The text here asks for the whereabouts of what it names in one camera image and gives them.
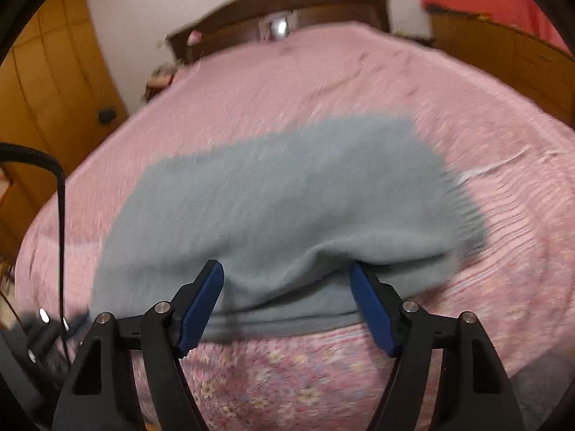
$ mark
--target metal screw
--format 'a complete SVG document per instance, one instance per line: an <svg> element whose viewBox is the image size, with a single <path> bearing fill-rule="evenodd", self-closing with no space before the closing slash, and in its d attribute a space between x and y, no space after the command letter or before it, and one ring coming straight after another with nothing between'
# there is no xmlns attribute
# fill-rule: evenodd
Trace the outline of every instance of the metal screw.
<svg viewBox="0 0 575 431"><path fill-rule="evenodd" d="M403 303L403 310L407 312L415 312L419 309L419 305L415 301L406 301Z"/></svg>
<svg viewBox="0 0 575 431"><path fill-rule="evenodd" d="M477 322L477 316L470 311L465 311L461 315L461 319L463 319L464 322L467 322L468 324L473 324L474 322Z"/></svg>
<svg viewBox="0 0 575 431"><path fill-rule="evenodd" d="M50 322L50 316L48 316L48 313L44 308L40 308L40 317L42 318L44 324L48 324Z"/></svg>
<svg viewBox="0 0 575 431"><path fill-rule="evenodd" d="M156 306L153 307L153 310L156 311L158 314L163 314L170 310L171 306L167 301L160 301Z"/></svg>
<svg viewBox="0 0 575 431"><path fill-rule="evenodd" d="M106 324L111 319L111 314L109 312L101 312L96 318L98 324Z"/></svg>

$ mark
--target gray cloth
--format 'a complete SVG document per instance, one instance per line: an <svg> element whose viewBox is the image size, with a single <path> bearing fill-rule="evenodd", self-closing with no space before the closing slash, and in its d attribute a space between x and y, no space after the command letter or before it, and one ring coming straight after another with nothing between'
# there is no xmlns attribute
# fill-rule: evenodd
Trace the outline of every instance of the gray cloth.
<svg viewBox="0 0 575 431"><path fill-rule="evenodd" d="M403 297L484 243L478 208L408 120L326 120L148 167L107 237L91 312L143 314L209 259L225 285L204 340L360 322L352 261Z"/></svg>

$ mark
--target pink blanket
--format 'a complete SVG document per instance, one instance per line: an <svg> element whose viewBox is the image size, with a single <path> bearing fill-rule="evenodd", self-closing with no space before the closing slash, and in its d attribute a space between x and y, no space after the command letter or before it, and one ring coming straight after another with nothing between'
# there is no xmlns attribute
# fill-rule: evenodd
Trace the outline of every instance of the pink blanket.
<svg viewBox="0 0 575 431"><path fill-rule="evenodd" d="M420 137L467 178L488 220L488 248L419 301L437 314L475 311L508 373L516 373L575 322L575 135L479 70L353 23L202 60L78 168L66 198L68 315L88 305L106 234L149 163L365 112L409 115ZM57 313L56 236L52 200L18 257L21 310ZM182 364L206 419L234 430L365 429L390 367L363 325L201 344ZM134 367L153 420L138 356ZM430 387L436 380L434 370Z"/></svg>

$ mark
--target wooden wardrobe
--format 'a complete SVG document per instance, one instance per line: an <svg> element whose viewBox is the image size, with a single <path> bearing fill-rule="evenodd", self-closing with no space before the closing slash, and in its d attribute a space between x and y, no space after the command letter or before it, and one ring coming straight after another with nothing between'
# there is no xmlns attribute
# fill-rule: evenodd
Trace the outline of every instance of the wooden wardrobe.
<svg viewBox="0 0 575 431"><path fill-rule="evenodd" d="M86 0L47 0L0 65L0 141L47 152L69 175L126 118ZM56 184L29 165L0 167L0 254L15 261Z"/></svg>
<svg viewBox="0 0 575 431"><path fill-rule="evenodd" d="M498 77L575 128L575 61L512 27L457 12L431 15L435 47Z"/></svg>

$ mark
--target black cord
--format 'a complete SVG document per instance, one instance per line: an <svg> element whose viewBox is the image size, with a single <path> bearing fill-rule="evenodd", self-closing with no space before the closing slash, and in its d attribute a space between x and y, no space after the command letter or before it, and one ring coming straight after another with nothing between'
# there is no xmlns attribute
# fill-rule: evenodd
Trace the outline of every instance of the black cord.
<svg viewBox="0 0 575 431"><path fill-rule="evenodd" d="M12 304L8 301L8 297L4 294L4 292L1 289L0 289L0 296L2 296L2 298L4 298L5 304L8 305L8 308L10 308L10 311L12 311L12 314L16 318L16 321L18 321L18 324L20 324L20 327L22 327L22 330L23 330L24 324L22 324L22 320L20 319L20 316L18 316L18 313L16 313L16 310L14 309Z"/></svg>
<svg viewBox="0 0 575 431"><path fill-rule="evenodd" d="M64 357L68 366L70 362L70 352L65 339L67 330L64 323L64 199L65 199L65 177L64 170L55 158L39 150L17 146L0 142L0 162L20 162L22 164L35 165L52 172L56 177L56 194L58 195L58 305L60 310L60 337L64 347Z"/></svg>

